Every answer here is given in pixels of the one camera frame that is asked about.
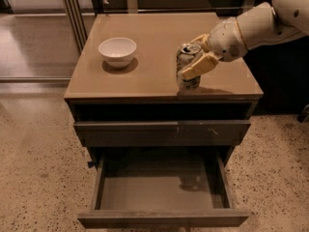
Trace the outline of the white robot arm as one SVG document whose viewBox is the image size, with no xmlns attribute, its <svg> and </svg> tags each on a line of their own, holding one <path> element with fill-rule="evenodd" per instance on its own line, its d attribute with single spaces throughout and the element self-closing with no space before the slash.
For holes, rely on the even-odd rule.
<svg viewBox="0 0 309 232">
<path fill-rule="evenodd" d="M 196 55 L 178 64 L 177 78 L 188 81 L 262 45 L 282 44 L 309 35 L 309 0 L 271 0 L 218 23 L 210 32 L 182 45 Z"/>
</svg>

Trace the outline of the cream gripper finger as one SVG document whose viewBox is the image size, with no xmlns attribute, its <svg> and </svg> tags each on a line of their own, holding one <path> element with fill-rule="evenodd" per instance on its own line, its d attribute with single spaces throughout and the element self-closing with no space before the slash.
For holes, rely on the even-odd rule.
<svg viewBox="0 0 309 232">
<path fill-rule="evenodd" d="M 199 58 L 184 66 L 178 71 L 181 80 L 190 80 L 204 73 L 212 71 L 218 64 L 219 58 L 213 53 L 203 53 Z"/>
<path fill-rule="evenodd" d="M 208 44 L 208 38 L 209 38 L 208 34 L 202 34 L 197 38 L 193 39 L 192 42 L 200 45 L 205 52 L 209 52 L 211 48 L 209 47 Z"/>
</svg>

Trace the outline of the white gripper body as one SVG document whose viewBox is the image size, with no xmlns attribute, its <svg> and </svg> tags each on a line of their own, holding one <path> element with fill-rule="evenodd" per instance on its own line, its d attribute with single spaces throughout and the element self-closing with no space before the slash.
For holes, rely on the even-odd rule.
<svg viewBox="0 0 309 232">
<path fill-rule="evenodd" d="M 247 53 L 235 17 L 221 21 L 211 30 L 208 45 L 210 51 L 218 55 L 223 62 L 232 62 Z"/>
</svg>

